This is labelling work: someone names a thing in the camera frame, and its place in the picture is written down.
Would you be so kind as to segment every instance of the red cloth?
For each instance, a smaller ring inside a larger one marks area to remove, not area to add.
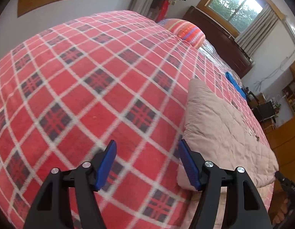
[[[137,13],[72,20],[9,52],[0,61],[0,207],[8,219],[22,228],[53,167],[73,169],[114,139],[117,157],[95,194],[107,227],[180,226],[190,193],[176,183],[176,144],[193,77],[237,106],[267,145],[225,75],[187,42]]]

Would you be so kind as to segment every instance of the red plaid bedsheet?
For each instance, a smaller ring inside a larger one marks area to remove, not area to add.
[[[225,75],[137,13],[72,20],[10,51],[0,61],[0,207],[9,221],[23,227],[53,167],[73,169],[114,139],[118,154],[96,193],[107,227],[180,226],[191,194],[176,183],[176,144],[191,78],[237,107],[268,145]],[[81,228],[73,189],[70,201]]]

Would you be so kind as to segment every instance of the dark wooden headboard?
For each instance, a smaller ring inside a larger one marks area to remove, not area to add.
[[[239,75],[245,76],[252,64],[244,51],[235,43],[230,34],[202,13],[198,8],[191,6],[183,20],[198,26],[206,35],[206,39],[214,46],[220,57]]]

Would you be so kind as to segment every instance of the striped pillow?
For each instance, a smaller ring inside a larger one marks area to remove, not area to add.
[[[206,36],[193,23],[181,19],[165,19],[158,23],[182,40],[189,42],[194,48],[202,46]]]

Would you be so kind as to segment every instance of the blue rubber pad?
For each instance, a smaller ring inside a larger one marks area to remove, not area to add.
[[[117,144],[114,141],[110,146],[109,150],[106,153],[105,157],[100,164],[100,167],[97,171],[97,182],[95,184],[96,189],[99,191],[106,183],[108,174],[114,162],[114,159],[117,155]]]
[[[190,181],[190,184],[196,190],[200,190],[201,183],[199,181],[199,170],[196,167],[196,164],[194,163],[194,160],[192,159],[192,157],[191,157],[187,147],[183,143],[183,141],[179,142],[178,151],[179,151],[180,159],[184,165],[185,171],[186,171],[188,179]]]

